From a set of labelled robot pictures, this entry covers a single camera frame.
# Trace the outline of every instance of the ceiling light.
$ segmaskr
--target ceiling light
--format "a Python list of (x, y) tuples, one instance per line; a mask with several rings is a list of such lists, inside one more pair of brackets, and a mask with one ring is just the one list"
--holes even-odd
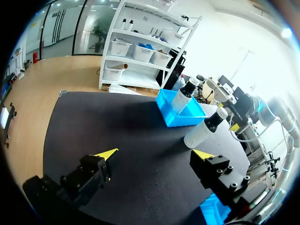
[(281, 32), (281, 36), (282, 36), (283, 38), (289, 38), (291, 35), (292, 35), (292, 31), (291, 31), (290, 28), (285, 28), (285, 29), (283, 29), (282, 32)]

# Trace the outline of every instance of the black table mat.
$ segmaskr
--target black table mat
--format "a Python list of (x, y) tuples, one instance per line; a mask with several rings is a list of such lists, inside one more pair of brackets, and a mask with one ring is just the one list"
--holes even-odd
[[(208, 116), (216, 107), (202, 105)], [(184, 135), (167, 128), (155, 98), (69, 92), (57, 101), (44, 144), (44, 174), (59, 182), (86, 154), (119, 148), (112, 179), (81, 211), (118, 225), (203, 224), (198, 207), (210, 194), (189, 166)], [(223, 121), (196, 149), (223, 154), (246, 173), (248, 159)]]

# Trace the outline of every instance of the white plastic bottle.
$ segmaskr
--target white plastic bottle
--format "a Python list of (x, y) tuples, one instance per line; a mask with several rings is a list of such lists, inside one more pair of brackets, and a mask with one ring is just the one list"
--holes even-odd
[(130, 21), (130, 23), (128, 24), (128, 26), (127, 26), (126, 30), (129, 30), (129, 31), (131, 31), (131, 29), (132, 29), (132, 26), (133, 26), (133, 20), (131, 20), (131, 21)]
[(183, 141), (185, 145), (190, 149), (195, 148), (210, 135), (215, 133), (218, 125), (225, 120), (227, 116), (228, 113), (224, 108), (218, 108), (211, 117), (206, 118), (184, 136)]
[(184, 75), (181, 75), (176, 83), (174, 84), (174, 86), (172, 87), (172, 90), (174, 91), (178, 91), (180, 88), (182, 88), (183, 85), (186, 84), (186, 81), (184, 80)]
[(195, 77), (191, 77), (187, 84), (180, 88), (171, 102), (173, 110), (180, 114), (187, 106), (190, 100), (192, 100), (194, 90), (199, 85), (199, 80)]
[(123, 19), (123, 21), (122, 21), (122, 23), (121, 23), (121, 26), (120, 26), (120, 29), (121, 29), (121, 30), (124, 29), (125, 24), (126, 24), (126, 19)]

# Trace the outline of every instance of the metal shelving unit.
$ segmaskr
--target metal shelving unit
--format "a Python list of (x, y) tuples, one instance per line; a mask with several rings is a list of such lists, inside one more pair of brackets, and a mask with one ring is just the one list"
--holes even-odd
[[(173, 27), (177, 27), (177, 30), (179, 30), (180, 27), (186, 27), (187, 30), (184, 32), (186, 33), (187, 31), (190, 30), (190, 34), (187, 37), (185, 43), (183, 44), (182, 48), (180, 49), (177, 46), (173, 46), (167, 42), (163, 42), (157, 38), (154, 38), (152, 36), (148, 36), (145, 34), (141, 33), (136, 33), (128, 30), (120, 30), (115, 28), (116, 22), (121, 15), (123, 10), (126, 10), (126, 8), (129, 8), (130, 10), (139, 10), (140, 12), (145, 12), (145, 14), (152, 14), (153, 16), (159, 17), (159, 20), (163, 20), (166, 23), (171, 24)], [(185, 47), (187, 46), (189, 40), (191, 39), (195, 29), (197, 28), (199, 22), (201, 21), (202, 17), (200, 16), (197, 20), (197, 22), (193, 25), (190, 26), (188, 23), (185, 21), (181, 20), (180, 18), (177, 18), (176, 16), (163, 11), (159, 8), (153, 7), (151, 5), (134, 1), (134, 0), (122, 0), (116, 10), (116, 13), (113, 17), (111, 26), (109, 28), (106, 41), (105, 41), (105, 46), (104, 46), (104, 51), (103, 51), (103, 56), (102, 56), (102, 62), (101, 62), (101, 68), (100, 68), (100, 77), (99, 77), (99, 89), (102, 88), (102, 84), (119, 84), (119, 85), (127, 85), (127, 86), (134, 86), (134, 87), (142, 87), (142, 88), (150, 88), (150, 89), (161, 89), (164, 87), (166, 81), (169, 79), (172, 71), (174, 70), (180, 56), (182, 55)], [(167, 52), (169, 52), (171, 49), (174, 49), (179, 52), (178, 56), (174, 59), (174, 63), (172, 64), (171, 68), (166, 68), (166, 67), (161, 67), (158, 65), (155, 65), (151, 62), (142, 62), (138, 60), (134, 60), (130, 55), (127, 55), (126, 57), (120, 57), (120, 56), (112, 56), (110, 54), (109, 46), (111, 42), (112, 35), (115, 34), (121, 34), (121, 35), (126, 35), (127, 40), (130, 41), (131, 38), (137, 38), (140, 39), (141, 42), (143, 40), (148, 40), (151, 41), (152, 43), (158, 44), (159, 46), (162, 46), (167, 49)], [(140, 71), (130, 71), (130, 70), (125, 70), (122, 74), (122, 77), (119, 81), (107, 81), (103, 79), (104, 76), (104, 68), (105, 64), (107, 61), (119, 61), (119, 62), (124, 62), (124, 63), (131, 63), (135, 64), (138, 66), (143, 66), (143, 67), (148, 67), (152, 68), (155, 70), (153, 75), (149, 75), (143, 72), (144, 69), (141, 69)], [(163, 78), (162, 78), (162, 85), (159, 86), (158, 82), (155, 79), (155, 75), (157, 74), (158, 70), (163, 71)]]

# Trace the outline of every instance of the red fire extinguisher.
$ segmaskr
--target red fire extinguisher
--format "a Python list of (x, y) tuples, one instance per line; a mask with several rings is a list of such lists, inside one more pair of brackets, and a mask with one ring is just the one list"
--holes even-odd
[(38, 62), (38, 53), (37, 52), (33, 52), (32, 57), (33, 57), (33, 63)]

